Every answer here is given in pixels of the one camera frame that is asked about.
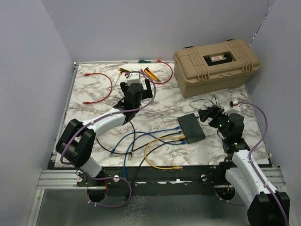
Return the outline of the black power adapter with cable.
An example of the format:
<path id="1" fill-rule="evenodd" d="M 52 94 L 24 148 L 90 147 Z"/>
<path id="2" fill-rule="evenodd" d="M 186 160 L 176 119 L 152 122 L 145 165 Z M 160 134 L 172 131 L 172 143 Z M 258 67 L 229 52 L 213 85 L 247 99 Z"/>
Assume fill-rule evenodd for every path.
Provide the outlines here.
<path id="1" fill-rule="evenodd" d="M 224 110 L 222 104 L 218 101 L 216 95 L 211 95 L 210 97 L 205 98 L 193 98 L 192 100 L 188 100 L 189 107 L 194 110 L 195 112 L 198 110 L 207 110 L 211 107 L 218 107 Z"/>

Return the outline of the black network switch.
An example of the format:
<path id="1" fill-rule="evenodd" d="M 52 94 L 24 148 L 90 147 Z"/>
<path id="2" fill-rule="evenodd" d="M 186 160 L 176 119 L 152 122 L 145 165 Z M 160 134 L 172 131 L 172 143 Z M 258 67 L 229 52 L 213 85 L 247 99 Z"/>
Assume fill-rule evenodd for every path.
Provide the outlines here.
<path id="1" fill-rule="evenodd" d="M 206 138 L 194 113 L 178 117 L 177 120 L 188 144 L 192 144 Z"/>

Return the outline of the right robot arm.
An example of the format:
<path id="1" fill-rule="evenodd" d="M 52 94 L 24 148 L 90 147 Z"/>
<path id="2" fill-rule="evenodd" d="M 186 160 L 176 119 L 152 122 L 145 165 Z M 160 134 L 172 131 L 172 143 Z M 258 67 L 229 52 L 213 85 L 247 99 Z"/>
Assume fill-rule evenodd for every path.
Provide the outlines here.
<path id="1" fill-rule="evenodd" d="M 221 162 L 222 169 L 216 172 L 221 184 L 228 182 L 234 187 L 245 206 L 252 226 L 287 226 L 289 224 L 290 198 L 280 192 L 265 176 L 256 163 L 252 152 L 243 139 L 244 117 L 240 115 L 238 102 L 231 102 L 229 110 L 213 105 L 199 110 L 201 122 L 210 119 L 209 126 L 222 135 L 222 146 L 228 155 L 231 167 Z"/>

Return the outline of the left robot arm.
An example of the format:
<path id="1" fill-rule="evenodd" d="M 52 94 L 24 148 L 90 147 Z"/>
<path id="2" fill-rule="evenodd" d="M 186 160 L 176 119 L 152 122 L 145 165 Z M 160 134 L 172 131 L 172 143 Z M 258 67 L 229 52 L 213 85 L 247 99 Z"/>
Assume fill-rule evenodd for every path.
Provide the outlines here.
<path id="1" fill-rule="evenodd" d="M 145 80 L 145 85 L 146 89 L 137 79 L 128 79 L 120 84 L 124 98 L 111 110 L 87 121 L 69 121 L 55 147 L 62 157 L 61 163 L 81 169 L 88 174 L 87 179 L 92 185 L 100 185 L 104 174 L 102 166 L 91 156 L 94 141 L 105 132 L 130 122 L 141 109 L 150 105 L 141 106 L 141 101 L 150 98 L 152 102 L 156 91 L 151 89 L 149 79 Z"/>

